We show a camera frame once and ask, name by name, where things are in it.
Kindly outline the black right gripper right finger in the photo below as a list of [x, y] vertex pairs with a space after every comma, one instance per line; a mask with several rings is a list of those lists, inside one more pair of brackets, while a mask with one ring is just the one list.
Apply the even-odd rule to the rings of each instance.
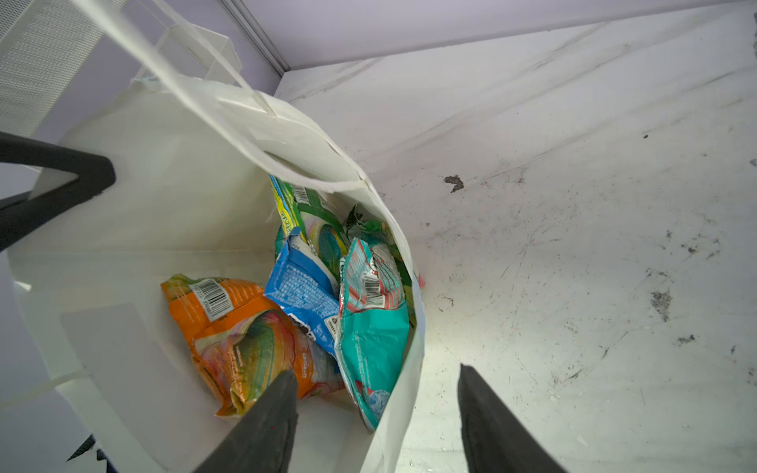
[[472, 366], [461, 366], [457, 399], [470, 472], [565, 472]]

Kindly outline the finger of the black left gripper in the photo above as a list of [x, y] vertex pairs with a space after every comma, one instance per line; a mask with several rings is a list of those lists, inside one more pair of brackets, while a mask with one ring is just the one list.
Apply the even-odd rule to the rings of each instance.
[[1, 134], [1, 162], [41, 169], [35, 187], [1, 200], [1, 249], [7, 250], [64, 212], [116, 183], [106, 157]]

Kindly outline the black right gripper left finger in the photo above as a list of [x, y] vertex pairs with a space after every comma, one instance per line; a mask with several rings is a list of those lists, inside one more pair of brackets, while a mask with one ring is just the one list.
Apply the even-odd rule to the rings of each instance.
[[298, 384], [282, 372], [196, 473], [286, 472], [298, 423]]

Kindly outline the white printed paper bag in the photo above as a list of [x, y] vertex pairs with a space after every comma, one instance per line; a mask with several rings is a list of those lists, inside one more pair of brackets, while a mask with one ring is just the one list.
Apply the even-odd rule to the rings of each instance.
[[368, 175], [297, 108], [250, 86], [177, 9], [149, 1], [236, 84], [185, 76], [120, 1], [70, 1], [120, 59], [142, 63], [88, 118], [65, 117], [62, 146], [106, 157], [116, 183], [3, 252], [13, 300], [45, 374], [2, 378], [5, 472], [61, 469], [93, 436], [120, 472], [188, 472], [231, 431], [193, 368], [160, 284], [173, 274], [265, 280], [273, 265], [270, 173], [363, 204], [410, 249]]

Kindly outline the orange Fox's candy bag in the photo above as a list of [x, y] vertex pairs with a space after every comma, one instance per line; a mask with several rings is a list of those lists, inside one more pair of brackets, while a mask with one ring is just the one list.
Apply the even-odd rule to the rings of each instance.
[[256, 283], [175, 274], [161, 288], [218, 417], [246, 414], [282, 372], [294, 373], [300, 399], [344, 387], [335, 358]]

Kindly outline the teal Fox's candy bag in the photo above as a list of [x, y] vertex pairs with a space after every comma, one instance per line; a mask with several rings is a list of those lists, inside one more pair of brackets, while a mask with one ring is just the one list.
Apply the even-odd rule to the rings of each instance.
[[355, 238], [341, 260], [335, 355], [366, 428], [386, 410], [410, 331], [408, 301], [390, 248]]

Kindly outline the blue snack packet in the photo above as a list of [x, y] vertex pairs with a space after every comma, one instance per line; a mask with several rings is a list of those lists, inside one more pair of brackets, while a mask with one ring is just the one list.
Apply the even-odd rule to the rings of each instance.
[[264, 296], [297, 322], [329, 355], [335, 355], [338, 284], [295, 227], [282, 244]]

